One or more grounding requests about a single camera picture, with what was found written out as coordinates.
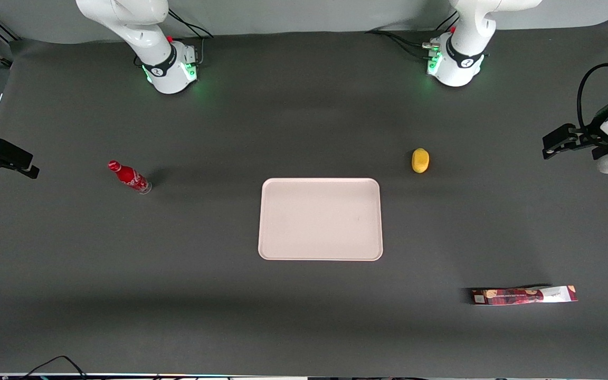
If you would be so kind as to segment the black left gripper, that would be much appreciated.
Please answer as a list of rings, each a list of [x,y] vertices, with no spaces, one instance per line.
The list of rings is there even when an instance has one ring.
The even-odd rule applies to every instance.
[[[593,120],[586,125],[583,119],[582,101],[579,100],[578,123],[579,136],[575,125],[565,123],[542,138],[543,159],[550,159],[567,151],[590,148],[594,160],[608,161],[608,132],[604,130],[608,125],[608,104],[596,112]]]

